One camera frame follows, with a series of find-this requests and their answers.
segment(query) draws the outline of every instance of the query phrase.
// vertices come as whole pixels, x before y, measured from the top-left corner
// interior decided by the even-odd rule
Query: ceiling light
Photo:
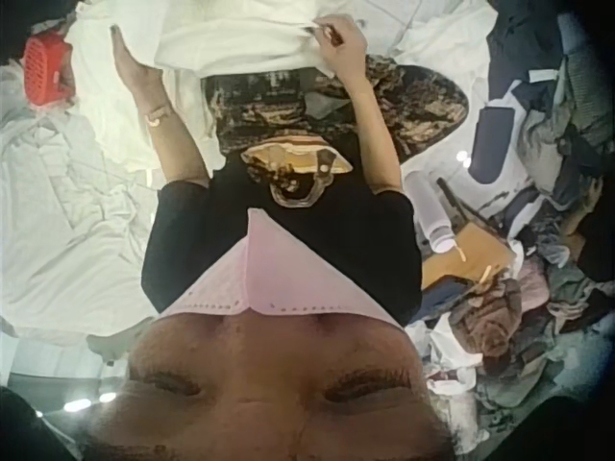
[[[76,413],[78,411],[85,410],[86,408],[90,408],[91,405],[92,402],[90,399],[74,400],[64,406],[64,411],[67,411],[68,413]]]
[[[117,397],[117,394],[115,394],[114,392],[108,392],[100,396],[99,401],[101,403],[109,403],[110,401],[114,401],[116,397]]]
[[[463,162],[466,159],[468,159],[470,157],[470,154],[468,154],[468,151],[459,151],[457,152],[457,161],[459,162]]]

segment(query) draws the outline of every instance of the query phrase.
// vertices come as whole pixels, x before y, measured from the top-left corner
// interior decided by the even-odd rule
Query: camouflage fabric
[[[368,57],[371,82],[400,158],[404,162],[442,140],[465,120],[468,99],[446,77],[418,66]],[[337,79],[301,69],[203,80],[216,119],[222,154],[240,154],[271,137],[319,135],[353,165],[359,164],[357,123],[351,105],[322,120],[306,114],[306,91],[348,99]]]

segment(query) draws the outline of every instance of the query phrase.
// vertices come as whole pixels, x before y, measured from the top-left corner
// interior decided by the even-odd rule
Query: red basket
[[[74,88],[63,85],[61,79],[62,63],[71,49],[55,32],[28,39],[24,55],[25,89],[31,103],[44,106],[75,94]]]

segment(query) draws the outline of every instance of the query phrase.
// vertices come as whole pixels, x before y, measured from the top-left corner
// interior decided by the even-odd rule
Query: face mask
[[[399,324],[367,293],[273,221],[248,211],[248,233],[161,318],[183,313],[355,314]]]

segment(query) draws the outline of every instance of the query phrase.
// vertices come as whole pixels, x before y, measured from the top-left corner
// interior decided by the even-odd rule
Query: bracelet
[[[171,105],[165,104],[161,108],[153,110],[152,112],[145,115],[145,122],[150,127],[155,128],[160,125],[160,122],[162,121],[164,117],[168,117],[172,113],[173,113],[173,108],[171,108]]]

